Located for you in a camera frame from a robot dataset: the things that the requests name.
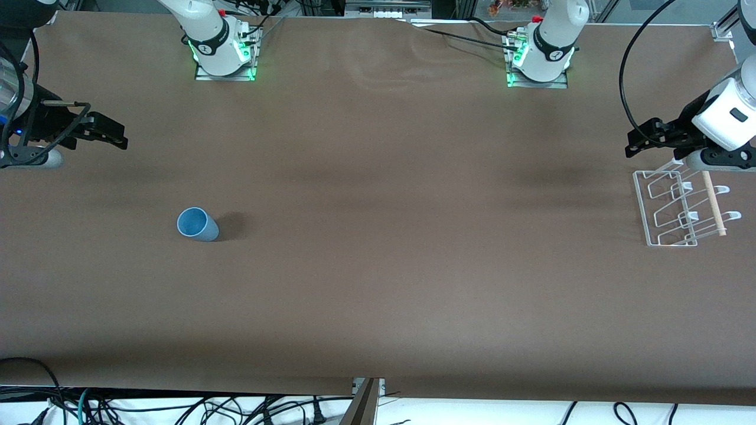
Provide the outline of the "blue plastic cup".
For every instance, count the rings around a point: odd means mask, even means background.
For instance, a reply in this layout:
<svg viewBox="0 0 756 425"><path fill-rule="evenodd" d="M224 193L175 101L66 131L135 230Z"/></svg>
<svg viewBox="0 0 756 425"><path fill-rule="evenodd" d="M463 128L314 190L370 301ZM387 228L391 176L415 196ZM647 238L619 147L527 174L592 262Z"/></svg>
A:
<svg viewBox="0 0 756 425"><path fill-rule="evenodd" d="M200 207L182 211L176 220L176 228L182 236L202 242L212 242L220 235L216 221Z"/></svg>

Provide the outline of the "wooden rack dowel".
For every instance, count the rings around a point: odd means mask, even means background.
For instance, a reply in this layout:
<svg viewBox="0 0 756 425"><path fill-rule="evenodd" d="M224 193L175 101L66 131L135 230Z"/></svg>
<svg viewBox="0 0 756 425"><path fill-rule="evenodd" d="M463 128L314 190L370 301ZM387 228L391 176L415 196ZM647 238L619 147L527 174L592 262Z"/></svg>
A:
<svg viewBox="0 0 756 425"><path fill-rule="evenodd" d="M705 184L705 189L707 193L708 202L711 207L713 220L715 221L716 232L718 232L719 236L724 237L726 236L726 228L724 226L724 221L722 220L722 213L718 204L718 199L716 198L718 196L718 192L716 191L715 186L713 185L711 181L710 173L708 171L702 171L701 174L702 174L703 182Z"/></svg>

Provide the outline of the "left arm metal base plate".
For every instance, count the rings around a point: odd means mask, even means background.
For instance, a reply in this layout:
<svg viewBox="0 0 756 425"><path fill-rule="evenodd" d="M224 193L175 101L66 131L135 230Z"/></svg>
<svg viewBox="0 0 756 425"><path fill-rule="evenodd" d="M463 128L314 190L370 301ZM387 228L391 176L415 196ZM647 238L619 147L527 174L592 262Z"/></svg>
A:
<svg viewBox="0 0 756 425"><path fill-rule="evenodd" d="M569 51L541 51L533 45L533 37L526 28L519 27L501 36L510 88L566 89L569 87L567 69L575 48Z"/></svg>

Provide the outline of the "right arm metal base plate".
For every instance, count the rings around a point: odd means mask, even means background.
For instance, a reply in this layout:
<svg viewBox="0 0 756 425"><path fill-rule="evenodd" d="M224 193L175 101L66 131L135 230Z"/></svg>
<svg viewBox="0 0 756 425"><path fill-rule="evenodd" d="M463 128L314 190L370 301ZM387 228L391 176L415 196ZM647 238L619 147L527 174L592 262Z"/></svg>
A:
<svg viewBox="0 0 756 425"><path fill-rule="evenodd" d="M196 70L195 80L202 81L255 81L258 72L258 62L262 45L262 29L249 29L248 22L238 24L239 32L222 48L221 56L216 62L221 62L218 68L222 71L236 69L226 75L215 75L204 68L197 52L193 51Z"/></svg>

